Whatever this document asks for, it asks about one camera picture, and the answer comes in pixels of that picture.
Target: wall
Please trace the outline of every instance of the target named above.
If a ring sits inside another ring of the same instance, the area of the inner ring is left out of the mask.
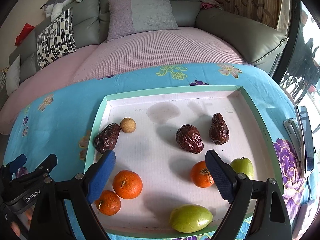
[[[19,0],[0,29],[0,69],[9,64],[9,55],[15,50],[15,39],[25,23],[36,26],[44,20],[40,7],[47,0]]]

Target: tangerine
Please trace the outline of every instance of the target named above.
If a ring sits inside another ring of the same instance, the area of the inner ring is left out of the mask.
[[[142,180],[137,173],[123,170],[115,176],[112,186],[120,198],[132,199],[140,195]]]
[[[102,191],[99,199],[97,199],[95,203],[97,209],[107,216],[118,213],[121,208],[120,198],[111,190]]]
[[[190,178],[197,187],[210,187],[214,183],[205,161],[198,162],[192,167]]]

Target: blue floral tablecloth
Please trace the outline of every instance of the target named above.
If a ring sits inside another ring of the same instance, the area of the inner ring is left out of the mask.
[[[314,176],[317,172],[311,174],[309,191],[306,180],[300,178],[300,163],[283,126],[284,120],[295,117],[293,105],[267,73],[253,66],[213,63],[167,65],[89,80],[54,91],[20,112],[9,138],[4,164],[25,154],[27,163],[17,171],[16,177],[19,177],[33,171],[49,154],[55,153],[58,164],[51,176],[55,181],[71,179],[84,171],[92,124],[104,96],[189,85],[237,85],[248,92],[274,143],[283,177],[283,197],[294,226],[301,204],[315,198],[319,178]],[[72,214],[70,220],[78,239],[83,239]],[[244,239],[250,222],[251,218],[244,221],[237,239]],[[204,240],[212,235],[213,232],[186,240]]]

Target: dried date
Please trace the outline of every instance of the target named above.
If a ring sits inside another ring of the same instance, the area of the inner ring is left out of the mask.
[[[120,133],[120,125],[117,123],[109,124],[101,133],[93,140],[93,146],[100,153],[105,153],[107,150],[113,150],[118,141]]]
[[[200,153],[204,147],[198,129],[191,124],[185,124],[178,129],[176,141],[183,150],[192,153]]]
[[[212,117],[209,138],[217,145],[224,144],[229,140],[229,129],[222,115],[219,113],[216,113]]]

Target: green fruit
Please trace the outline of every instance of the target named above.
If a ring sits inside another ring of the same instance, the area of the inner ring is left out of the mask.
[[[253,179],[253,166],[248,158],[235,159],[230,165],[237,174],[244,173],[249,179]]]
[[[205,228],[212,221],[212,214],[199,205],[186,204],[172,210],[169,223],[182,233],[193,233]]]

